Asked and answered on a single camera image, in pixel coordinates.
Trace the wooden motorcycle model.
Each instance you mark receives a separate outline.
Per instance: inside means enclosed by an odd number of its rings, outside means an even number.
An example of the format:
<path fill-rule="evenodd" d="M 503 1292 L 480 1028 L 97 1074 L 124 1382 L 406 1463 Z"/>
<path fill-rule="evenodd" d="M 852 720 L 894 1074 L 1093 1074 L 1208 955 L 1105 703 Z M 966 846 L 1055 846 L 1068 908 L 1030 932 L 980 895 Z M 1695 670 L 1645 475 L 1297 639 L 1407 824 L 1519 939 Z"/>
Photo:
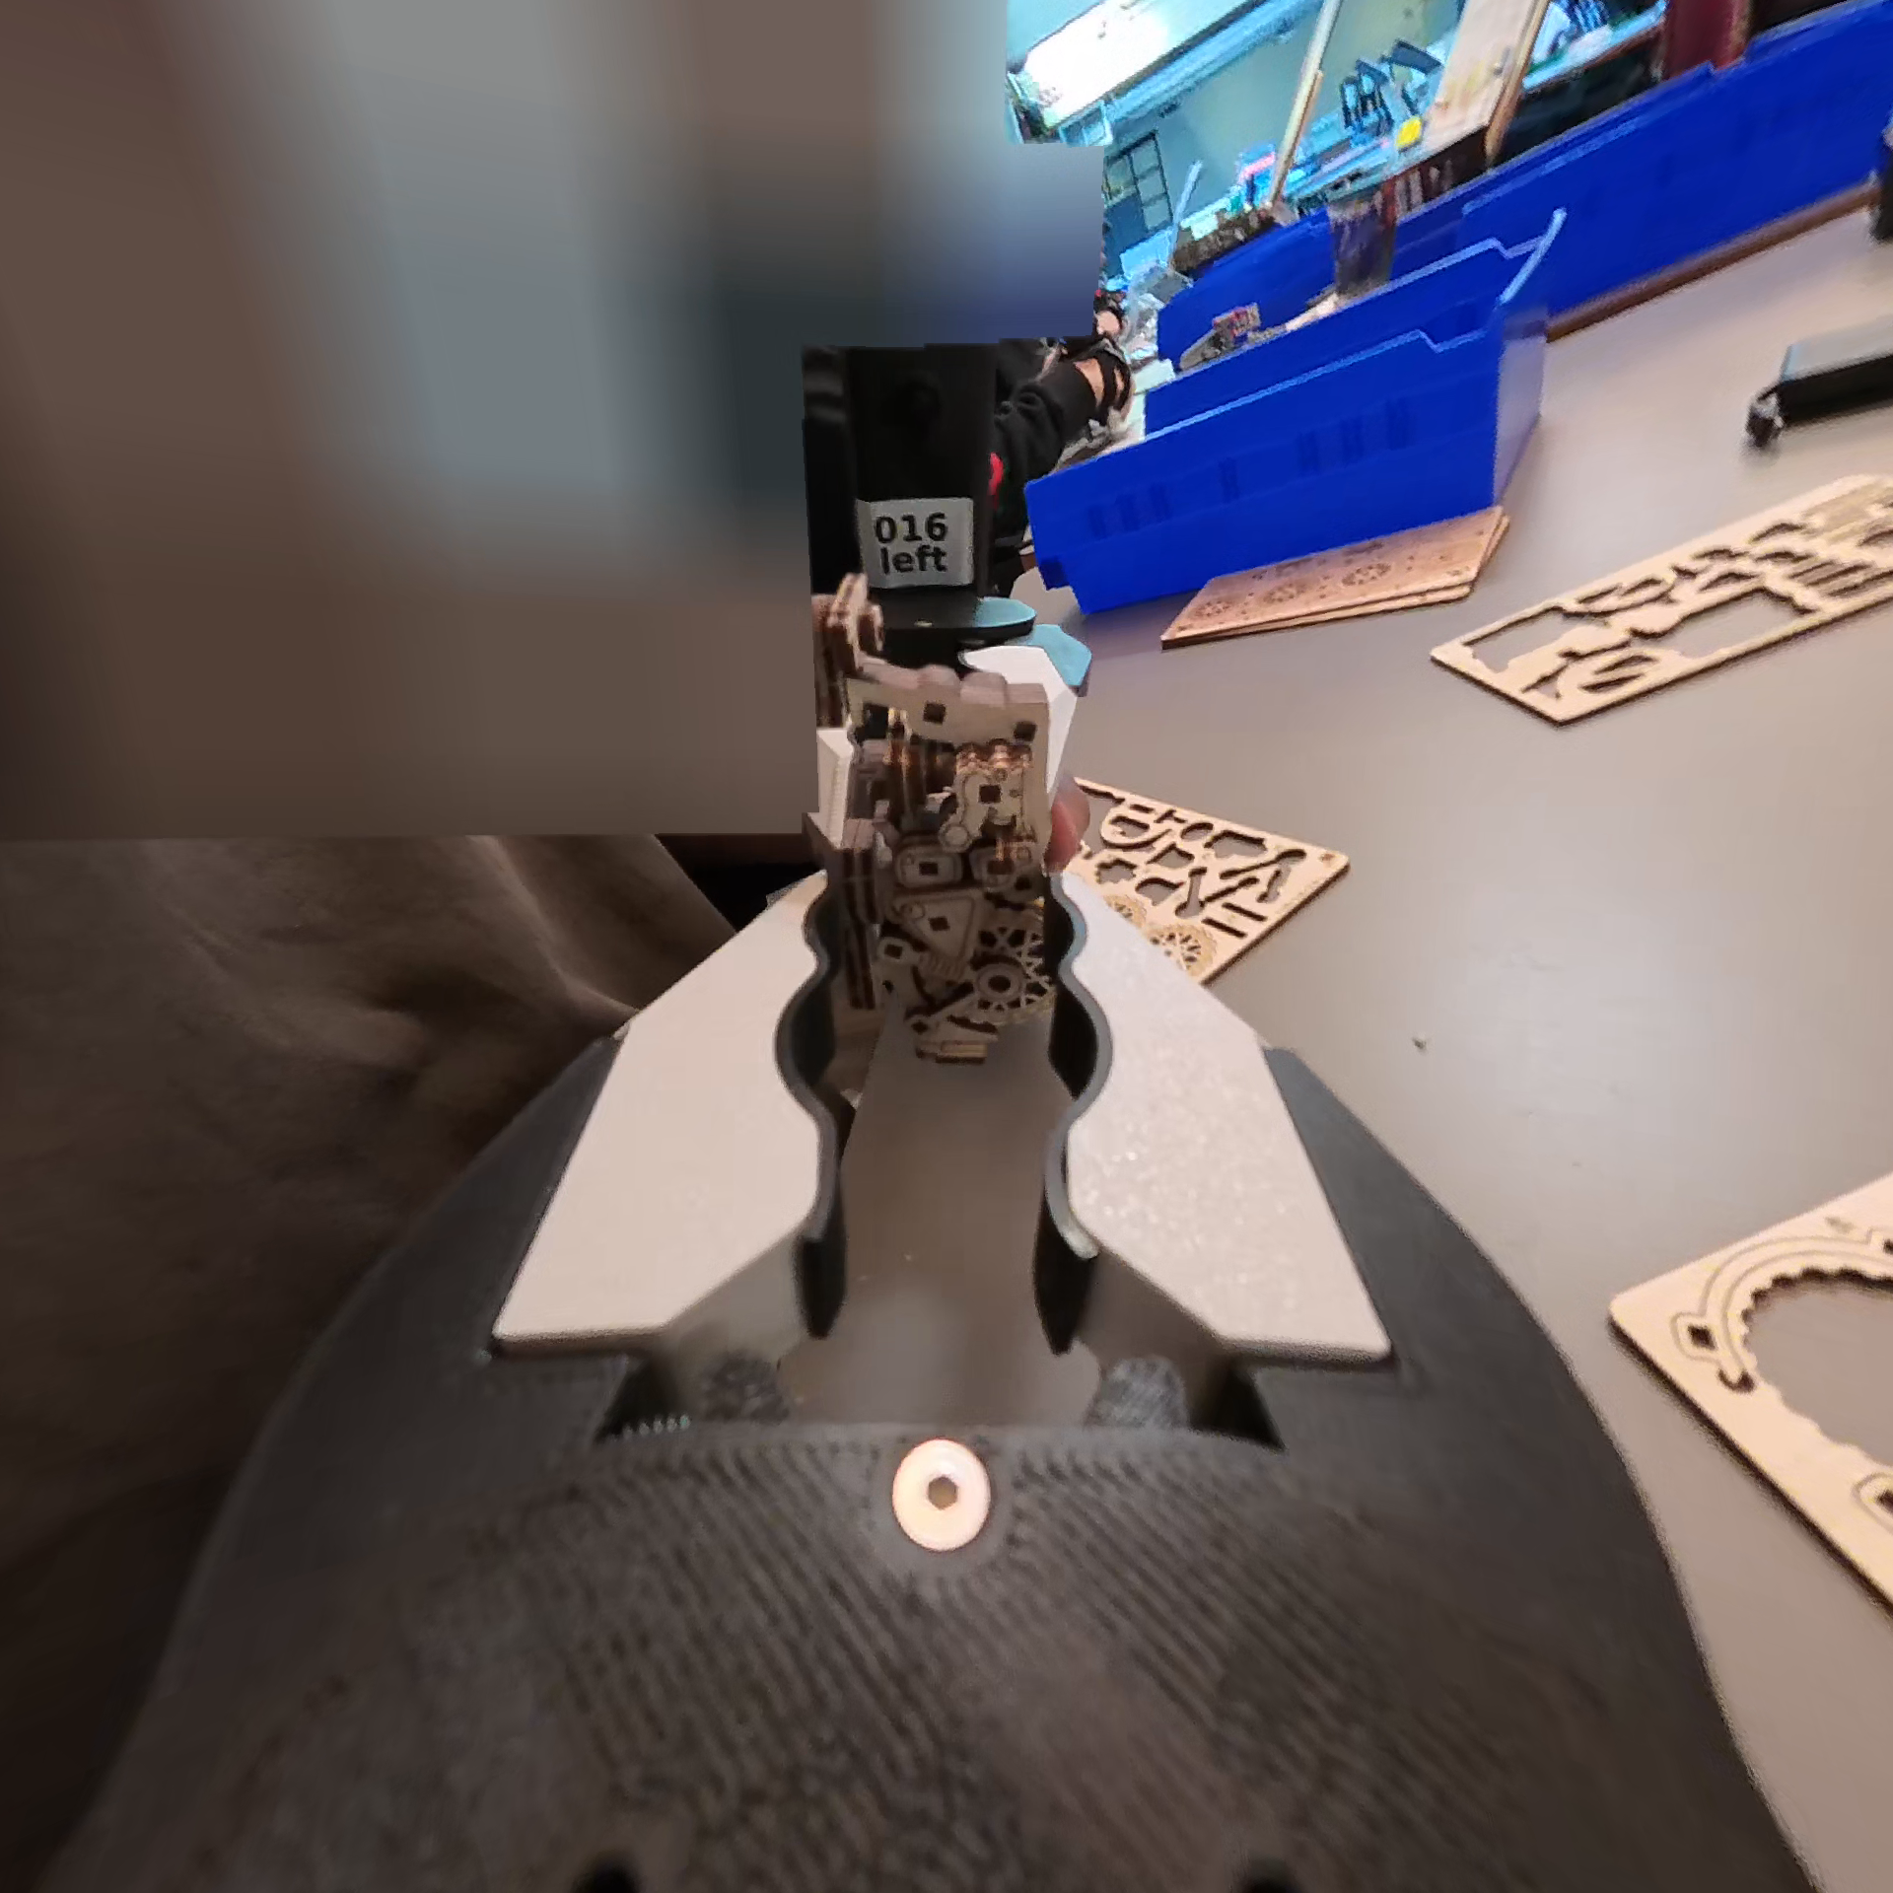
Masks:
<path fill-rule="evenodd" d="M 985 1063 L 1049 1009 L 1048 720 L 1034 685 L 877 653 L 852 659 L 839 697 L 816 697 L 816 727 L 859 745 L 849 819 L 810 817 L 844 995 L 941 1065 Z"/>

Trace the small blue plastic bin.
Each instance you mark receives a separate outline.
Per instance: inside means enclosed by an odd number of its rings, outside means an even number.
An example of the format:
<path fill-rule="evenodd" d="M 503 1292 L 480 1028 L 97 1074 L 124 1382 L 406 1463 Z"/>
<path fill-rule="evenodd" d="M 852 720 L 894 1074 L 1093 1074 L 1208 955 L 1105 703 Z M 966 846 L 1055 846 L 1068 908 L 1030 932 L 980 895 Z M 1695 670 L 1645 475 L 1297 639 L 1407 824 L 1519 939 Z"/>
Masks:
<path fill-rule="evenodd" d="M 1251 302 L 1262 327 L 1285 325 L 1331 286 L 1330 213 L 1325 204 L 1314 204 L 1306 215 L 1224 255 L 1169 297 L 1155 319 L 1155 352 L 1179 363 L 1218 316 Z"/>

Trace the wooden sheet with empty cutouts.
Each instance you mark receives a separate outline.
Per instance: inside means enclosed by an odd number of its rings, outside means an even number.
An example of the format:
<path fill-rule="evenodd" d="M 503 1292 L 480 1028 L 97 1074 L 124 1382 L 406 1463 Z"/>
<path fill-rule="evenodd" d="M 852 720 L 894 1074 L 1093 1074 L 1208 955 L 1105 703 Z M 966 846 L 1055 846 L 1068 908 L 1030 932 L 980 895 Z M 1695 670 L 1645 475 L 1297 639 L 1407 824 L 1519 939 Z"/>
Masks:
<path fill-rule="evenodd" d="M 1891 597 L 1891 480 L 1859 475 L 1463 634 L 1431 658 L 1573 724 Z"/>

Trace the black flat device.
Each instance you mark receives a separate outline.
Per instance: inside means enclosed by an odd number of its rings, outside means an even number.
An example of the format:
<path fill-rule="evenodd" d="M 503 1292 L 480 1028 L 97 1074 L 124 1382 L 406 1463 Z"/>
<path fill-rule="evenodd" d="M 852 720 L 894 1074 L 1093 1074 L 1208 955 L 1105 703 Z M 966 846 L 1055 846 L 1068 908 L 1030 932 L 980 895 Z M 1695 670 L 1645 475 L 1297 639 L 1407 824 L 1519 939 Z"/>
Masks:
<path fill-rule="evenodd" d="M 1765 451 L 1792 426 L 1887 400 L 1891 316 L 1882 316 L 1788 344 L 1772 382 L 1748 404 L 1744 432 Z"/>

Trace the person in olive shirt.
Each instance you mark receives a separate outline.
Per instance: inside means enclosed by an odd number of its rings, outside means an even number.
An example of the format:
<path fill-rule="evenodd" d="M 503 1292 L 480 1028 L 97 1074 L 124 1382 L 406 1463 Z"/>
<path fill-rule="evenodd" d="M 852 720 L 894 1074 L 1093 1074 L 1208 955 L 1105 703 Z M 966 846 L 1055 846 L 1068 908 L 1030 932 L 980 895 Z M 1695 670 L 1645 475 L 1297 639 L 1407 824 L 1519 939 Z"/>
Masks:
<path fill-rule="evenodd" d="M 728 923 L 651 836 L 3 842 L 3 1622 L 132 1614 L 363 1268 Z"/>

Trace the wooden sheet with spoked wheels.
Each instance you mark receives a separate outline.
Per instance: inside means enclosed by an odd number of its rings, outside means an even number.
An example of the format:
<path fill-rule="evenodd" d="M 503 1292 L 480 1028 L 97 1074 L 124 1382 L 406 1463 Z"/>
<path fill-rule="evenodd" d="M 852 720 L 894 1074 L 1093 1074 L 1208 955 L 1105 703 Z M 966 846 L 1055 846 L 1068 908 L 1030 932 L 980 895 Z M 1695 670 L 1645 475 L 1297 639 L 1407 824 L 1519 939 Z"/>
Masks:
<path fill-rule="evenodd" d="M 1341 852 L 1317 842 L 1095 779 L 1077 788 L 1090 822 L 1073 872 L 1200 985 L 1347 870 Z"/>

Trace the stacked wooden puzzle sheets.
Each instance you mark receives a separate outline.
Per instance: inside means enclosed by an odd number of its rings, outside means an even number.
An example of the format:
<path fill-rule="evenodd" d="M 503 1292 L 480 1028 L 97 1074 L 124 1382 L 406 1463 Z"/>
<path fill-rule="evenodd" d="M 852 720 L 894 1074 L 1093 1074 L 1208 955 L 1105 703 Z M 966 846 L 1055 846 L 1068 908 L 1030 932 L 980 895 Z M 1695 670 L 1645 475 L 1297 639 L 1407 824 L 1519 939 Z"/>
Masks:
<path fill-rule="evenodd" d="M 1162 648 L 1305 628 L 1465 600 L 1507 531 L 1490 506 L 1429 526 L 1208 582 L 1162 630 Z"/>

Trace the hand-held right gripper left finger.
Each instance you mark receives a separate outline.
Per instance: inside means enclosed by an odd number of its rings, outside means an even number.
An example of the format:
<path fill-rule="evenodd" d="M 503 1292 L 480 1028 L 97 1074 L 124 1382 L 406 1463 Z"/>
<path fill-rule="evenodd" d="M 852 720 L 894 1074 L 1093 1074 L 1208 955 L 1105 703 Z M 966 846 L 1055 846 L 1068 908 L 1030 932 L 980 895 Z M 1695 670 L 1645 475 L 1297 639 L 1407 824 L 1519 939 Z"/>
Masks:
<path fill-rule="evenodd" d="M 618 1037 L 492 1323 L 514 1355 L 783 1356 L 844 1294 L 820 875 Z"/>

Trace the long blue plastic bin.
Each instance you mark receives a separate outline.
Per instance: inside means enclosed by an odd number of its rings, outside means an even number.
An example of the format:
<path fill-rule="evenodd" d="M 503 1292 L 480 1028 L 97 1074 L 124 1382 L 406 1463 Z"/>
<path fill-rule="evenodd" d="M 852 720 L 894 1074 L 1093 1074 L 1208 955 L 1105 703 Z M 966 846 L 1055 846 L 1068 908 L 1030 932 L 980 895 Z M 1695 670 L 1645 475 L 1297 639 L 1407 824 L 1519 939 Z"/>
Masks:
<path fill-rule="evenodd" d="M 1403 218 L 1393 275 L 1532 248 L 1554 323 L 1865 186 L 1891 106 L 1891 4 L 1848 4 L 1698 66 Z"/>

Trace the large blue plastic bin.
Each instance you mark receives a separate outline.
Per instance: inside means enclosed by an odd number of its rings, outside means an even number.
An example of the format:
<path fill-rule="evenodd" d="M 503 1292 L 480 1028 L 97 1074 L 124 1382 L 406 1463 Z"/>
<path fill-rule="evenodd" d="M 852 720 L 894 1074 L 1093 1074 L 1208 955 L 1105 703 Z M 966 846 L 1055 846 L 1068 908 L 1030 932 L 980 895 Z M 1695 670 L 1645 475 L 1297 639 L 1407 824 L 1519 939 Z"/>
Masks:
<path fill-rule="evenodd" d="M 1027 486 L 1043 584 L 1099 613 L 1500 502 L 1540 413 L 1563 223 L 1150 389 L 1139 440 Z"/>

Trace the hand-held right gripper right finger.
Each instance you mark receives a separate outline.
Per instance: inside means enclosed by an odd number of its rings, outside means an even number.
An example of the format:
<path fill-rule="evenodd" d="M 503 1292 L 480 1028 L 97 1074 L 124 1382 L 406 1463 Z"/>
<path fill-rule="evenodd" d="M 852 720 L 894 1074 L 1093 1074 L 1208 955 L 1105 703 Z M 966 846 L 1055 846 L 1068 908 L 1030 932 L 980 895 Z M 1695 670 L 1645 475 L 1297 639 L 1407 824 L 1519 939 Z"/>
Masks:
<path fill-rule="evenodd" d="M 1101 1366 L 1379 1366 L 1390 1341 L 1263 1041 L 1089 884 L 1048 895 L 1048 1139 L 1034 1305 Z"/>

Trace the grey desk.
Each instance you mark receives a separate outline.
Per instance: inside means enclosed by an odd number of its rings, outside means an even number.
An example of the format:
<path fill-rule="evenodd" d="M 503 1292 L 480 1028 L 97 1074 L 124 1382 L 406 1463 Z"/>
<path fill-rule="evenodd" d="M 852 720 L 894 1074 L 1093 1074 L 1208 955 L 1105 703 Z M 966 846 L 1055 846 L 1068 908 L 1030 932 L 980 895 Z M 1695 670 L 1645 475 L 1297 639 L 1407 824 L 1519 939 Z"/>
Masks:
<path fill-rule="evenodd" d="M 1850 215 L 1554 339 L 1472 597 L 1161 650 L 1082 618 L 1077 772 L 1349 870 L 1215 982 L 1503 1268 L 1641 1482 L 1823 1889 L 1886 1889 L 1887 1610 L 1607 1327 L 1625 1287 L 1887 1171 L 1887 613 L 1549 726 L 1432 647 L 1798 490 L 1887 415 L 1744 448 L 1794 339 L 1887 310 Z"/>

